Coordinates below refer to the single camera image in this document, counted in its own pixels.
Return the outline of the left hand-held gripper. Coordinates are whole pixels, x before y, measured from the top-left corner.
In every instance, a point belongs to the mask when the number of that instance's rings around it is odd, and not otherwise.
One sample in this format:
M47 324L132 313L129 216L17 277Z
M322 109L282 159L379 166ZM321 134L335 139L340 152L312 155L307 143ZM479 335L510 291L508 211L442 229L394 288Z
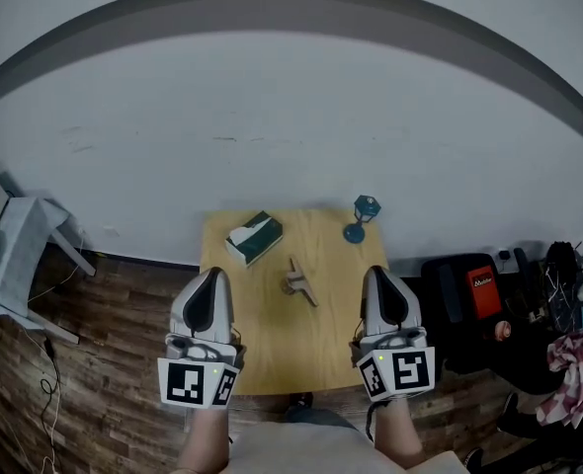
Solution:
M180 291L171 307L166 356L157 360L162 403L227 408L246 353L245 346L230 344L232 321L230 284L221 268L196 276Z

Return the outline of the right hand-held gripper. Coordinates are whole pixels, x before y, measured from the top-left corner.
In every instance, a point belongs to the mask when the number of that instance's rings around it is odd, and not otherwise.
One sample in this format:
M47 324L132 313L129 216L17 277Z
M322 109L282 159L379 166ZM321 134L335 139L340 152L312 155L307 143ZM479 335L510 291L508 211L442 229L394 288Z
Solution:
M428 345L427 332L420 327L415 293L401 277L373 266L364 277L362 298L366 337L352 341L350 348L370 400L407 398L432 390L435 348Z

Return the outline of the person's right forearm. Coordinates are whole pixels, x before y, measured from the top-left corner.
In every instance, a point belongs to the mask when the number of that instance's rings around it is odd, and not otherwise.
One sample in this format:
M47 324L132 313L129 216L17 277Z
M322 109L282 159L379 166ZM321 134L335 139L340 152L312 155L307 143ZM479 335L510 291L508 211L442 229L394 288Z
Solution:
M390 400L375 410L375 449L410 469L426 459L405 398Z

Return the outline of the person's left forearm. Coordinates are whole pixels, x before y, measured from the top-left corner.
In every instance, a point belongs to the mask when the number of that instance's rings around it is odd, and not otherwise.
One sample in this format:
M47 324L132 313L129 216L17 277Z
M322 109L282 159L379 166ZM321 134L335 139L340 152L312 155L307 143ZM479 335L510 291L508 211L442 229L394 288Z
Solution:
M228 424L225 409L194 410L177 470L185 474L219 474L229 460Z

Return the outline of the black office chair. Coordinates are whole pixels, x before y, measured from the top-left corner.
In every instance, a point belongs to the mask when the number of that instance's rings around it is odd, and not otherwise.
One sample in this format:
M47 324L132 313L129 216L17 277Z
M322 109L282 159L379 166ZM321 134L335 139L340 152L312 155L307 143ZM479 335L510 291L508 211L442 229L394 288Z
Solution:
M488 254L447 256L425 263L421 269L423 323L429 343L437 350L437 367L456 374L489 369L519 390L541 395L553 392L563 381L551 372L547 348L559 333L548 325L547 306L539 266L528 262L520 248L516 274L502 275ZM473 312L466 273L490 266L494 272L502 312L477 320ZM511 336L494 339L497 322L511 324Z

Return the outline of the green white tissue box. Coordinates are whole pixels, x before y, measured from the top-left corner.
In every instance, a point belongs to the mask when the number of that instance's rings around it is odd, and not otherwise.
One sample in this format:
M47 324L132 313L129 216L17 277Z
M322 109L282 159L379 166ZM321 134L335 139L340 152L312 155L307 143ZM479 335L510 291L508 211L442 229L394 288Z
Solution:
M283 224L261 210L225 238L227 252L245 268L251 267L283 238Z

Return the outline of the red black box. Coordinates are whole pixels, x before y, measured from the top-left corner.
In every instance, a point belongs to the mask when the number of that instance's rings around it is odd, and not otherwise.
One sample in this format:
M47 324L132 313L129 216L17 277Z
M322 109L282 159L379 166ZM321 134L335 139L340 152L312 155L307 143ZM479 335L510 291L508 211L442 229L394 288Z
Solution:
M477 320L484 320L502 312L495 275L490 266L467 272L466 283Z

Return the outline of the dark teal lantern ornament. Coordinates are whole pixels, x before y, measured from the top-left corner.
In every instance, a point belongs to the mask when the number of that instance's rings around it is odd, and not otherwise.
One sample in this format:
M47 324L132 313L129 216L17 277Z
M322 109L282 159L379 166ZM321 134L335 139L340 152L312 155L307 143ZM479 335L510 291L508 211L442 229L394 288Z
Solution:
M381 210L375 197L359 196L354 202L354 216L356 221L345 226L343 236L351 244L360 244L366 237L364 225L371 222Z

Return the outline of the person's dark trousers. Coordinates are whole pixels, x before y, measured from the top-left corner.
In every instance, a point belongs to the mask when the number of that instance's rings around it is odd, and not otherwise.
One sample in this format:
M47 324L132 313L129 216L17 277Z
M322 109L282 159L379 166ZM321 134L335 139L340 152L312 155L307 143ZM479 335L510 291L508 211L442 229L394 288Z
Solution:
M284 415L286 424L310 424L356 430L356 427L337 413L306 406L290 406Z

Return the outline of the white side table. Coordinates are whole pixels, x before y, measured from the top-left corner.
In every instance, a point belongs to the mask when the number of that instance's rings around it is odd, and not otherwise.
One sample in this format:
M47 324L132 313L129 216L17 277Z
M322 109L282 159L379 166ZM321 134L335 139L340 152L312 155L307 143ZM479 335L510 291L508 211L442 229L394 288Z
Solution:
M11 196L9 196L9 200L11 198L35 198L35 197L11 197ZM80 271L84 272L85 274L87 274L88 276L92 277L96 273L96 269L81 255L81 250L78 248L75 248L72 245L72 243L70 243L67 240L67 238L62 234L62 232L60 231L60 227L62 225L60 225L56 230L54 230L51 233L47 243L50 241L54 242L63 251L63 253L74 263L76 270L80 270ZM32 296L31 292L30 292L29 300L28 300L28 315L26 317L22 317L22 316L19 316L17 314L14 314L11 311L9 311L3 307L0 307L0 316L11 317L15 322L17 322L18 324L20 324L23 328L25 328L27 330L47 331L47 332L57 336L58 338L60 338L64 341L67 341L71 344L77 345L79 343L79 338L76 335L72 334L71 332L65 330L62 327L55 325L51 321L45 319L40 314L38 314L35 311L30 309L30 303L35 301L36 299L37 299L37 297Z

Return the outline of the person's beige shirt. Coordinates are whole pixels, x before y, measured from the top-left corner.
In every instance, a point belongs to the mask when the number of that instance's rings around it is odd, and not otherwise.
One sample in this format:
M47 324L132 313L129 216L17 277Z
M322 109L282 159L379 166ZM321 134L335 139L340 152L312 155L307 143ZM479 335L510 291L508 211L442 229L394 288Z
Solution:
M357 431L304 423L262 423L242 433L221 474L469 474L446 451L410 469Z

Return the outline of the pink checkered cloth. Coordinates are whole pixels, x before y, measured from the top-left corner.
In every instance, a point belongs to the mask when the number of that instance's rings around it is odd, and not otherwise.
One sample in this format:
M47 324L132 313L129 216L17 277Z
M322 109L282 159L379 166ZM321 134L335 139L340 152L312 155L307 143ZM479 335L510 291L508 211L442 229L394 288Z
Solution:
M536 408L538 423L562 423L576 429L583 419L583 329L566 334L547 348L551 372L564 375L557 390Z

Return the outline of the yellow wooden pedestal table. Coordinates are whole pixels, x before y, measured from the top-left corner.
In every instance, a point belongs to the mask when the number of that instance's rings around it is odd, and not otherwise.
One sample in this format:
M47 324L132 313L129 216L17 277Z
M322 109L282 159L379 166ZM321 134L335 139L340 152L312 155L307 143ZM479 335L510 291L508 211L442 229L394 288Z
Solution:
M386 266L379 228L366 224L366 238L351 244L344 227L354 214L343 209L274 210L282 240L245 268L225 247L229 232L251 211L217 211L204 224L201 270L223 269L229 279L234 327L246 347L237 395L323 391L360 384L349 343L360 321L363 281L372 266ZM295 256L317 298L286 295L281 282Z

